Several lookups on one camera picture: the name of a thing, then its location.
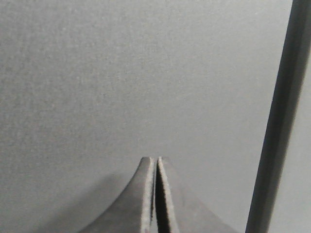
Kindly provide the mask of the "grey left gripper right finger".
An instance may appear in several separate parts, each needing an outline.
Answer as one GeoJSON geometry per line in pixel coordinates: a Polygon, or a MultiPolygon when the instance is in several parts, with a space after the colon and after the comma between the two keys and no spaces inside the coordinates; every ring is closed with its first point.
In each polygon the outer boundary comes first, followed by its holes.
{"type": "Polygon", "coordinates": [[[156,164],[155,212],[159,233],[234,233],[185,185],[167,158],[156,164]]]}

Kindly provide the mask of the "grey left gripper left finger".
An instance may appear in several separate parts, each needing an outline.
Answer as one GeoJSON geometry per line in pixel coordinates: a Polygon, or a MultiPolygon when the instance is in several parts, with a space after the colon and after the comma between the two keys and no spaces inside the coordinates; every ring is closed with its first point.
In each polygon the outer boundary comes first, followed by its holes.
{"type": "Polygon", "coordinates": [[[143,157],[121,194],[82,233],[149,233],[153,214],[155,161],[143,157]]]}

